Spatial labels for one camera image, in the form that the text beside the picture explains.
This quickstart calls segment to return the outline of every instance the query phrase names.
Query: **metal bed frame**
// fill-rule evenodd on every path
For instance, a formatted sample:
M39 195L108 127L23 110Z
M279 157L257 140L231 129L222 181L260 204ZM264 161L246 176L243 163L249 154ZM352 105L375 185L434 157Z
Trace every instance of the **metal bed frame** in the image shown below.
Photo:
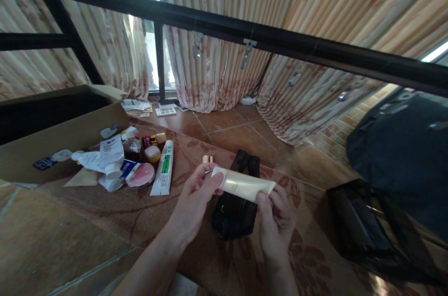
M43 0L61 29L61 34L0 34L0 50L72 48L94 84L104 84L61 0ZM300 59L349 73L448 97L448 67L391 55L358 46L304 35L236 18L195 10L155 0L74 0L131 14L154 22L160 101L167 99L163 68L164 24L207 36Z

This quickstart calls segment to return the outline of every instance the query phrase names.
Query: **rug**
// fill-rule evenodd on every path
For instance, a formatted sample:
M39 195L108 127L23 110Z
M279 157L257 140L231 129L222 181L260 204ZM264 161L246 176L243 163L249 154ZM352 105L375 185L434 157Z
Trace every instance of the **rug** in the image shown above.
M124 187L109 193L102 186L63 187L70 179L46 183L36 190L134 246L145 248L168 221L185 180L211 155L230 168L235 154L141 119L131 119L140 136L165 132L174 141L174 167L169 196L150 197L151 187ZM423 285L388 284L342 258L335 250L334 230L324 191L266 166L260 177L285 188L298 216L289 255L302 295L439 295ZM265 290L259 216L253 234L223 242L211 226L217 197L208 204L201 229L183 254L178 272L214 295L261 295Z

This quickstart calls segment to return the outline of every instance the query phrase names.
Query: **black bag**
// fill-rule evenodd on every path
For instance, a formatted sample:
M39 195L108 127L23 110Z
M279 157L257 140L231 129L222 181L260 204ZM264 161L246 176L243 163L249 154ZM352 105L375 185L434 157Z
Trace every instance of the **black bag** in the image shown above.
M392 282L446 285L420 234L386 191L357 179L326 194L341 256Z
M347 157L371 186L448 242L448 99L398 88L349 135Z
M246 167L250 176L260 178L260 158L240 149L230 170L243 172ZM253 232L257 207L253 202L224 192L218 199L211 224L224 241L242 238Z

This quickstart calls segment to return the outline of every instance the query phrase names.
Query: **finger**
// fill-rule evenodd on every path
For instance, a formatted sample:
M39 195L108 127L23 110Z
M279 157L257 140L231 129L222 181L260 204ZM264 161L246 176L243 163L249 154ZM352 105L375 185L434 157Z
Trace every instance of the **finger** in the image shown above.
M224 174L222 172L216 173L213 177L206 176L204 179L204 184L202 184L200 190L201 196L208 201L210 197L213 195L213 193L217 189L219 189L223 181L224 181Z
M280 197L282 197L285 200L285 202L288 201L288 195L286 194L286 191L283 187L276 184L273 188L273 191L277 192L280 195Z
M285 211L288 201L284 200L283 197L280 196L280 194L274 190L272 190L271 194L269 195L269 198L272 200L272 203L274 204L274 207L281 211Z
M193 172L193 174L191 175L192 178L195 178L196 180L191 181L191 185L192 187L189 188L189 192L193 192L196 190L196 184L199 181L199 179L204 178L205 173L208 171L212 171L215 166L217 166L217 164L215 163L202 163L200 164L195 171Z
M264 192L258 193L257 200L258 210L261 214L261 223L263 224L263 226L270 226L274 222L271 203L269 202L269 199Z

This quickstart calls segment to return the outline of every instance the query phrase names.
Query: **brown tiled floor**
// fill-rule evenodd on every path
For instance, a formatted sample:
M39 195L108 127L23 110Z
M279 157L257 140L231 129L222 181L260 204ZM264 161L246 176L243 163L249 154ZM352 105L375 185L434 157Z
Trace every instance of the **brown tiled floor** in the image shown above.
M354 178L341 164L305 141L278 140L253 106L145 119L236 152L323 189ZM97 295L127 271L137 250L38 193L0 181L0 289L3 295Z
M276 138L254 106L238 105L210 114L177 110L176 115L157 117L152 113L148 120L234 153L243 149L259 156L261 164L323 189L355 178L312 143L304 141L293 148Z
M16 196L0 221L3 295L47 295L130 248L65 206L11 186Z

